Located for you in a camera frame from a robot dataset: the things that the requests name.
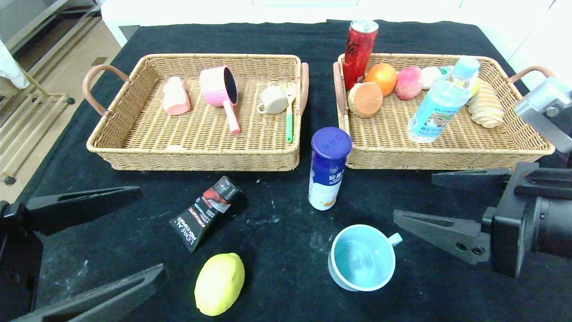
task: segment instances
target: black tablecloth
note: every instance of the black tablecloth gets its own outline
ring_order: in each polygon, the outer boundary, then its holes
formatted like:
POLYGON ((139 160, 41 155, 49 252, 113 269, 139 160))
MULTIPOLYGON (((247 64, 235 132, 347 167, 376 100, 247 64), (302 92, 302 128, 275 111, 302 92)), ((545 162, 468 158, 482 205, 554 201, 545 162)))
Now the black tablecloth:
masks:
MULTIPOLYGON (((141 186, 138 202, 93 222, 42 237, 45 251, 38 307, 164 263, 169 280, 128 321, 564 321, 572 316, 572 261, 528 254, 521 277, 471 266, 399 229, 393 209, 480 221, 498 196, 432 186, 428 171, 347 169, 336 205, 308 203, 312 133, 337 126, 332 63, 344 49, 348 22, 315 25, 178 25, 139 28, 114 59, 129 73, 151 53, 295 54, 310 65, 309 100, 303 116, 300 165, 281 173, 115 171, 85 148, 99 115, 80 105, 20 200, 105 187, 141 186), (248 207, 224 215, 190 254, 168 220, 223 174, 248 197, 248 207), (399 232, 393 279, 376 292, 347 292, 329 276, 333 237, 353 223, 399 232), (242 293, 223 315, 202 315, 194 283, 203 263, 236 252, 247 271, 242 293)), ((513 70, 484 34, 452 22, 380 21, 375 52, 472 54, 513 70)), ((521 92, 526 88, 517 84, 521 92)), ((93 88, 108 106, 121 81, 105 73, 93 88)))

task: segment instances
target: white towel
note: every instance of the white towel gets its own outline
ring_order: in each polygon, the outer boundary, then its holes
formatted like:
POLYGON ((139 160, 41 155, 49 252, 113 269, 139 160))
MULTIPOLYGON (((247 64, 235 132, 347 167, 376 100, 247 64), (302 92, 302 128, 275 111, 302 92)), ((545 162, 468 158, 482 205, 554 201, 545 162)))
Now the white towel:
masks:
POLYGON ((20 89, 30 85, 30 81, 28 81, 26 75, 22 73, 20 66, 2 41, 0 41, 0 76, 8 78, 14 86, 20 89))

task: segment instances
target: orange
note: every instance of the orange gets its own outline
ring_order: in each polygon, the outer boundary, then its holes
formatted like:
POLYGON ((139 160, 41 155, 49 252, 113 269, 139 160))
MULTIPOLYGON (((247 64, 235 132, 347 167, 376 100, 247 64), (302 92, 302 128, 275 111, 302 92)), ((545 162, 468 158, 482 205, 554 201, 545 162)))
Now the orange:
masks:
POLYGON ((381 62, 375 66, 373 66, 367 75, 364 82, 372 81, 382 89, 383 97, 391 94, 393 88, 395 87, 395 83, 397 82, 397 73, 395 72, 395 68, 390 64, 386 64, 385 62, 381 62))

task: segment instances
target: red can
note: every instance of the red can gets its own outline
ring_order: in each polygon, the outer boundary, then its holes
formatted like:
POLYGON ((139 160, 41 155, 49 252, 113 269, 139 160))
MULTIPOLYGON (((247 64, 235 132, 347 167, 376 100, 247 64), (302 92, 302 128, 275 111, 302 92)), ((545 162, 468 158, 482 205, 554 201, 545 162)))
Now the red can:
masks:
POLYGON ((374 48, 379 25, 373 20, 354 20, 349 25, 345 45, 344 82, 349 91, 366 72, 367 61, 374 48))

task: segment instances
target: pink basket handle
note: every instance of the pink basket handle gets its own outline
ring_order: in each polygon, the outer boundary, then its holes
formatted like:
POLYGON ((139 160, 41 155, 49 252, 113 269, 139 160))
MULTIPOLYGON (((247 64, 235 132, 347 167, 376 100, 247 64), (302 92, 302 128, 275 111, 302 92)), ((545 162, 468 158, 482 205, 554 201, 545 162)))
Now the pink basket handle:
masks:
POLYGON ((105 109, 101 104, 93 98, 91 88, 92 88, 92 81, 93 78, 102 70, 111 70, 117 76, 119 76, 122 80, 126 82, 131 82, 131 79, 124 74, 119 69, 111 66, 111 65, 97 65, 94 68, 91 68, 88 73, 84 77, 84 82, 82 84, 82 90, 84 92, 85 99, 92 105, 92 107, 99 113, 101 116, 110 116, 111 112, 105 109))
POLYGON ((345 86, 344 81, 341 79, 341 66, 339 62, 333 63, 333 87, 336 91, 337 107, 340 109, 342 115, 346 114, 347 103, 345 100, 345 86))
POLYGON ((530 72, 532 72, 532 71, 534 71, 534 70, 537 70, 537 71, 543 73, 544 76, 546 76, 546 77, 554 77, 554 74, 553 74, 548 68, 546 68, 546 67, 542 67, 542 66, 531 66, 531 67, 525 68, 525 69, 524 69, 523 71, 521 71, 520 73, 517 73, 517 74, 515 74, 514 76, 507 78, 507 81, 510 82, 510 83, 514 83, 514 82, 518 81, 519 79, 521 79, 522 76, 524 76, 524 75, 526 75, 526 74, 528 74, 528 73, 530 73, 530 72))
POLYGON ((308 102, 308 88, 310 86, 310 67, 307 62, 302 63, 302 88, 300 89, 300 115, 304 114, 308 102))

